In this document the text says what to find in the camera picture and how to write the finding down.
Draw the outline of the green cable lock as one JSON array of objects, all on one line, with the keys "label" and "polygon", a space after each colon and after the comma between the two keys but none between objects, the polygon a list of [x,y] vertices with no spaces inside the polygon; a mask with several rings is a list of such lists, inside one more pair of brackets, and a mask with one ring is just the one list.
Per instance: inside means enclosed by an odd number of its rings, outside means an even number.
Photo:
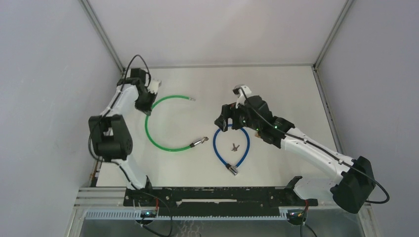
[{"label": "green cable lock", "polygon": [[205,135],[195,134],[193,108],[188,105],[195,101],[185,95],[169,95],[155,101],[151,115],[145,118],[145,133],[149,141],[160,150],[172,153],[202,144]]}]

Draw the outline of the blue lock keys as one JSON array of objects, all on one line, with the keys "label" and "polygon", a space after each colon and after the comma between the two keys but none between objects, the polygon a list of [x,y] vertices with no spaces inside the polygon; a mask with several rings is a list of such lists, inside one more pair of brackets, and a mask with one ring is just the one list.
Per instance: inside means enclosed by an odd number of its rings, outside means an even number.
[{"label": "blue lock keys", "polygon": [[233,146],[231,149],[232,152],[236,152],[238,148],[240,147],[240,145],[236,145],[235,143],[233,143],[232,146]]}]

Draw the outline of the blue cable lock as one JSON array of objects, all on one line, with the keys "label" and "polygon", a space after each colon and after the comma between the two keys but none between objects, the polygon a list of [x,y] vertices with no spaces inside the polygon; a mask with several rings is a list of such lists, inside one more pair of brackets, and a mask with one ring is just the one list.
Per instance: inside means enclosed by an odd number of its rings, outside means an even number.
[{"label": "blue cable lock", "polygon": [[[237,176],[240,169],[249,159],[251,149],[250,134],[245,128],[231,129],[222,132],[217,129],[212,137],[212,147],[216,158],[233,176]],[[232,152],[232,144],[240,145],[236,152]]]}]

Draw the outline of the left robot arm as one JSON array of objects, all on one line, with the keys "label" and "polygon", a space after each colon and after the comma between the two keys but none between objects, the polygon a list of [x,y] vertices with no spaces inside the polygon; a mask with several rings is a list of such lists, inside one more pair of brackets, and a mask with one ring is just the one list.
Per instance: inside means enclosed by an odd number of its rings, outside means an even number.
[{"label": "left robot arm", "polygon": [[138,110],[149,116],[156,100],[159,80],[141,68],[129,69],[117,82],[111,102],[97,116],[88,120],[88,149],[92,157],[101,163],[116,165],[122,172],[126,187],[137,190],[135,199],[143,206],[154,201],[154,192],[146,187],[149,179],[134,160],[133,138],[125,116]]}]

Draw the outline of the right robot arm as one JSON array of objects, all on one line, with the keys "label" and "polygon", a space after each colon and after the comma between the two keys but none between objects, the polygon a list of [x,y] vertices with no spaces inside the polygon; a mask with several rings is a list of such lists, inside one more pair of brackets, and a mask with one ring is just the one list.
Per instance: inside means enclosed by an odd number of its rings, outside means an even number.
[{"label": "right robot arm", "polygon": [[312,140],[292,122],[273,115],[260,96],[251,96],[244,103],[222,105],[214,124],[223,132],[229,128],[250,128],[265,143],[297,154],[325,173],[331,187],[306,188],[300,178],[285,193],[286,201],[291,205],[299,205],[305,199],[330,197],[343,210],[356,214],[369,202],[369,196],[377,186],[372,164],[367,158],[352,158]]}]

